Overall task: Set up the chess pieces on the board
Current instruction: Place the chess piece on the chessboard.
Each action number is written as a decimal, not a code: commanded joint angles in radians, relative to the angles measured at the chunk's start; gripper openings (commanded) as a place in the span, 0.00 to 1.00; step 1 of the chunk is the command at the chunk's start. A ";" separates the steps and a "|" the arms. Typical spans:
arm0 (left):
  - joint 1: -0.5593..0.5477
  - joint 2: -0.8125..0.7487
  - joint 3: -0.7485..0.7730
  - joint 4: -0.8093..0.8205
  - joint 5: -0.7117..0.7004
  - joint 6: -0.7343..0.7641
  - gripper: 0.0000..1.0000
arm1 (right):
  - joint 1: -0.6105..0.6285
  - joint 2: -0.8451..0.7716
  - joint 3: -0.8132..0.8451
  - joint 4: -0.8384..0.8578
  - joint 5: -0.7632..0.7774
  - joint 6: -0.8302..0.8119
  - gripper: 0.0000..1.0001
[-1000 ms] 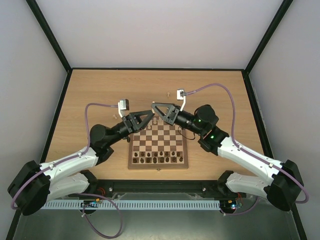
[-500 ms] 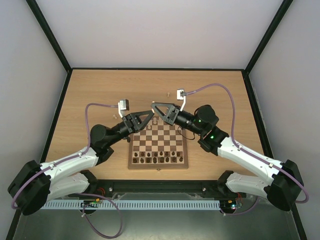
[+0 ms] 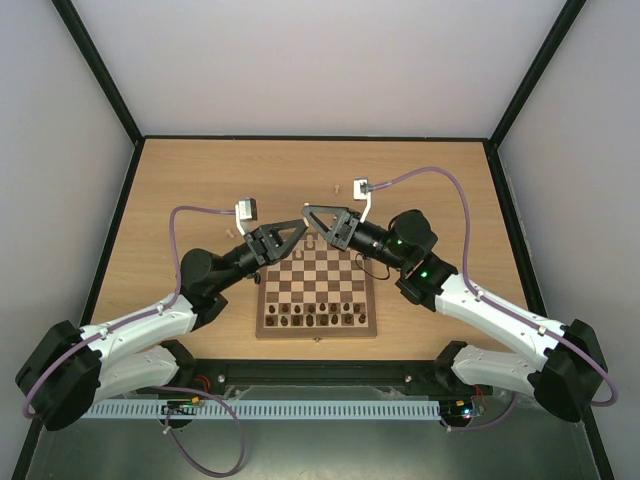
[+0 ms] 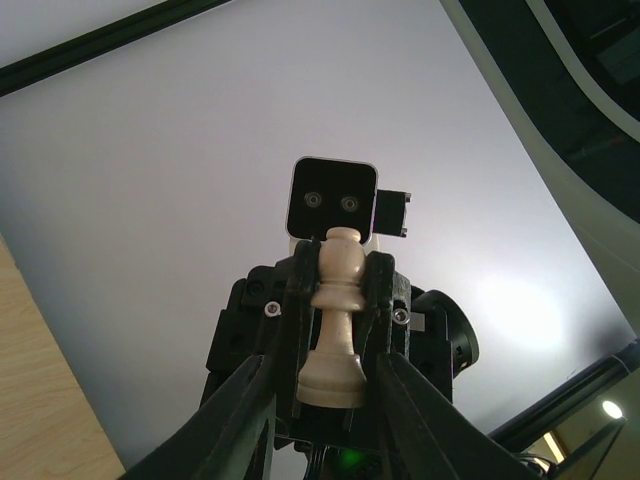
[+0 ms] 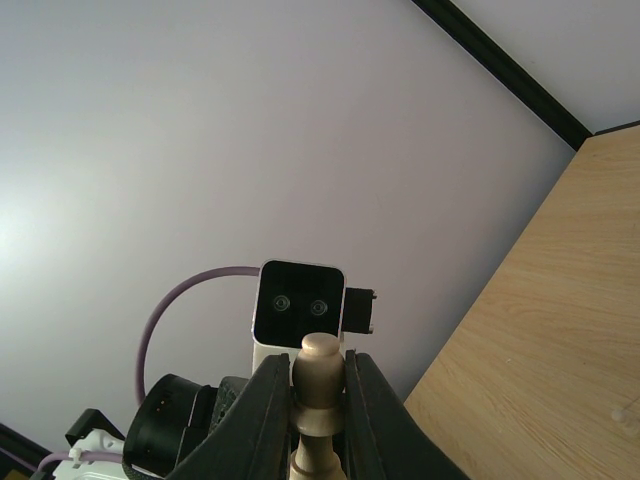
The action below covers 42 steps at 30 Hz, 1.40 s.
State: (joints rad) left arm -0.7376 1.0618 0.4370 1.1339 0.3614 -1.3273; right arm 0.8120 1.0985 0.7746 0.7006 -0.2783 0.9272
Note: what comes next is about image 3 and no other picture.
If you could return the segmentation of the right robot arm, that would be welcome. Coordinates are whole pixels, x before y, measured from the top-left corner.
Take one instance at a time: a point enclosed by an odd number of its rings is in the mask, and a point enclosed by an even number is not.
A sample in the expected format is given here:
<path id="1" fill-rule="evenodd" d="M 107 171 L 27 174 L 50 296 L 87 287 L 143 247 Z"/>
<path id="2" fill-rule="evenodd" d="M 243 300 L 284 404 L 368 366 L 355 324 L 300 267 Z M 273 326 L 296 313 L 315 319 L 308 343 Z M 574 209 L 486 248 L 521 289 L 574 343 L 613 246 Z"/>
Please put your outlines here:
<path id="1" fill-rule="evenodd" d="M 433 253 L 437 236 L 421 211 L 400 213 L 388 228 L 347 207 L 306 205 L 302 213 L 330 245 L 398 271 L 395 284 L 410 303 L 461 320 L 508 347 L 500 353 L 452 343 L 436 367 L 443 389 L 481 384 L 511 390 L 571 423 L 593 406 L 607 371 L 594 329 L 581 320 L 564 324 L 538 316 L 481 291 Z"/>

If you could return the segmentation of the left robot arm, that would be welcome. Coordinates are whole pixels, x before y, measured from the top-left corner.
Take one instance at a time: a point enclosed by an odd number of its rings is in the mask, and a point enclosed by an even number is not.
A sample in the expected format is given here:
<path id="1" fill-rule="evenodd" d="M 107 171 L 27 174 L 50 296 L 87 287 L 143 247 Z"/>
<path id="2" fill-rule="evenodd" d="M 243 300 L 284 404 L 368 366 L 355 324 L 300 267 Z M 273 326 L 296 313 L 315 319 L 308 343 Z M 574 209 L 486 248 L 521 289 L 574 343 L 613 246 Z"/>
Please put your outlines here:
<path id="1" fill-rule="evenodd" d="M 65 428 L 93 404 L 147 387 L 184 386 L 194 360 L 177 337 L 211 323 L 226 307 L 222 293 L 285 259 L 305 234 L 302 219 L 261 225 L 223 255 L 196 248 L 174 260 L 175 291 L 129 315 L 82 328 L 51 326 L 18 371 L 24 417 L 49 431 Z"/>

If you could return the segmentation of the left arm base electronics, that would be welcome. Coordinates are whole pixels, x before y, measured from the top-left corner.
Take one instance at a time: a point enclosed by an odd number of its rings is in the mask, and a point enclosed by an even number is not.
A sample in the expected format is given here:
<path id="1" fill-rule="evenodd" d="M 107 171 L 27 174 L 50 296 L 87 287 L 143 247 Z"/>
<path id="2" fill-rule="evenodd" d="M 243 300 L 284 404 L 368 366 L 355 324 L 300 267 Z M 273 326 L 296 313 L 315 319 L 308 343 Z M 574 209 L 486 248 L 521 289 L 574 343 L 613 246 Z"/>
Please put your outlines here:
<path id="1" fill-rule="evenodd" d="M 196 375 L 191 381 L 190 388 L 209 393 L 212 387 L 210 379 L 203 375 Z M 201 394 L 189 394 L 187 397 L 167 400 L 161 408 L 160 420 L 162 425 L 168 424 L 174 429 L 181 429 L 191 423 L 195 410 L 202 407 L 206 399 Z"/>

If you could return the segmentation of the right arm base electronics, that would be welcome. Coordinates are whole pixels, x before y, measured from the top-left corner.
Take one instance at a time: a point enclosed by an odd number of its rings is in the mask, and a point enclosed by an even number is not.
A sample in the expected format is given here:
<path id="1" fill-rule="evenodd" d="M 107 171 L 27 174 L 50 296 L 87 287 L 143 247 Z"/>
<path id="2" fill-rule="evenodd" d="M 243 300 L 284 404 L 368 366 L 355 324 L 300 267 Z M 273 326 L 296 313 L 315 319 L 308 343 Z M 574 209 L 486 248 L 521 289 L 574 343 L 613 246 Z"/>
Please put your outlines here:
<path id="1" fill-rule="evenodd" d="M 475 385 L 471 394 L 460 399 L 440 401 L 440 425 L 450 431 L 471 428 L 474 420 L 487 412 L 488 398 L 492 394 L 492 387 Z"/>

